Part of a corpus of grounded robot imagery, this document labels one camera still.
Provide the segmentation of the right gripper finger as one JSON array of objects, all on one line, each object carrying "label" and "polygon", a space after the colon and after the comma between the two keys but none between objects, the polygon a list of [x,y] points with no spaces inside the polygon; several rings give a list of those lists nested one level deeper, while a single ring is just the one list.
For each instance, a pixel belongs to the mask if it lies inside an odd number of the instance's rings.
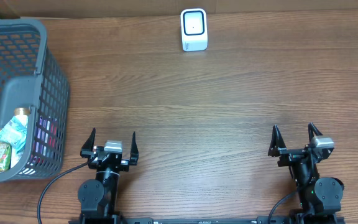
[{"label": "right gripper finger", "polygon": [[268,156],[278,157],[281,156],[286,150],[287,147],[282,138],[281,132],[278,126],[274,125],[272,128],[272,138],[268,149]]},{"label": "right gripper finger", "polygon": [[308,124],[308,138],[309,143],[311,144],[313,142],[313,139],[316,136],[322,136],[322,132],[313,124],[313,122],[310,122]]}]

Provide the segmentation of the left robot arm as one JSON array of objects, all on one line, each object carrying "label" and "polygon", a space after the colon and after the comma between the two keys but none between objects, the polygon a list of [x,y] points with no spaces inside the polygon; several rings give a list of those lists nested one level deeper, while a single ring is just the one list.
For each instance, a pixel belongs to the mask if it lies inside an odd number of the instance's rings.
[{"label": "left robot arm", "polygon": [[122,157],[122,142],[108,140],[103,146],[96,146],[95,136],[94,129],[80,151],[80,156],[87,159],[88,168],[96,171],[95,178],[83,182],[78,189],[80,223],[125,223],[116,211],[116,200],[120,173],[136,166],[139,160],[135,133],[128,159]]}]

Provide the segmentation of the purple snack package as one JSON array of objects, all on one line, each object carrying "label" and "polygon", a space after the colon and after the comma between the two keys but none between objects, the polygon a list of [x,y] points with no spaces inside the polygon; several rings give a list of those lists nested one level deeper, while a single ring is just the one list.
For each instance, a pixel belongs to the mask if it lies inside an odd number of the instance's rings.
[{"label": "purple snack package", "polygon": [[45,158],[59,160],[58,143],[55,139],[58,137],[58,130],[55,123],[57,118],[51,117],[39,118],[39,126],[36,128],[35,141],[33,143],[32,156],[29,164],[36,167],[50,167],[53,164]]}]

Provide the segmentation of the teal snack packet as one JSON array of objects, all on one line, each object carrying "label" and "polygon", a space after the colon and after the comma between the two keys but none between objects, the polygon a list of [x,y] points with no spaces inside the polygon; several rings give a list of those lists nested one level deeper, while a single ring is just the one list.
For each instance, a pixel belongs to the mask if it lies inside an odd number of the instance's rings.
[{"label": "teal snack packet", "polygon": [[27,137],[27,125],[27,115],[15,115],[0,131],[0,141],[10,144],[14,155],[23,151]]}]

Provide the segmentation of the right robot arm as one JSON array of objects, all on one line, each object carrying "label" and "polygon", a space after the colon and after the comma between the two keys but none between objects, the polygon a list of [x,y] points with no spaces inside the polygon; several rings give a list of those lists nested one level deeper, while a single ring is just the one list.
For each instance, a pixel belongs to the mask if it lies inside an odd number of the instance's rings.
[{"label": "right robot arm", "polygon": [[[288,149],[277,125],[272,128],[268,156],[278,157],[279,167],[288,167],[296,189],[280,199],[271,209],[267,223],[344,223],[338,217],[344,184],[335,177],[321,177],[317,164],[328,159],[334,150],[334,141],[313,124],[308,124],[309,143],[299,149]],[[275,218],[273,214],[283,202],[298,195],[300,208],[288,216]]]}]

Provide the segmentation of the white tube gold cap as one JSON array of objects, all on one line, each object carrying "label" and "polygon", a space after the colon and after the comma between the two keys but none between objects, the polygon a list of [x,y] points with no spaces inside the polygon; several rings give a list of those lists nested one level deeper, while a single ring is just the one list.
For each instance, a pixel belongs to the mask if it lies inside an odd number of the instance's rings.
[{"label": "white tube gold cap", "polygon": [[14,110],[14,117],[21,124],[18,128],[16,128],[16,130],[20,133],[21,140],[15,143],[15,146],[12,147],[11,168],[19,162],[24,153],[29,115],[30,109],[28,108],[16,108]]}]

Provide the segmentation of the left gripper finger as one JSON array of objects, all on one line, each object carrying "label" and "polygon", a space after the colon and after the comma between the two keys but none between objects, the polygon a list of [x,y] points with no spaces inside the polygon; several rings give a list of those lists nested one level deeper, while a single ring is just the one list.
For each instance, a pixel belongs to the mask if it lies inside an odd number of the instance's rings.
[{"label": "left gripper finger", "polygon": [[136,143],[136,135],[135,135],[135,132],[133,132],[129,165],[136,166],[138,163],[138,160],[139,160],[139,150],[138,150],[137,143]]},{"label": "left gripper finger", "polygon": [[86,140],[86,142],[83,144],[80,156],[81,157],[91,157],[94,154],[93,148],[94,148],[94,140],[96,135],[96,129],[93,128],[89,138]]}]

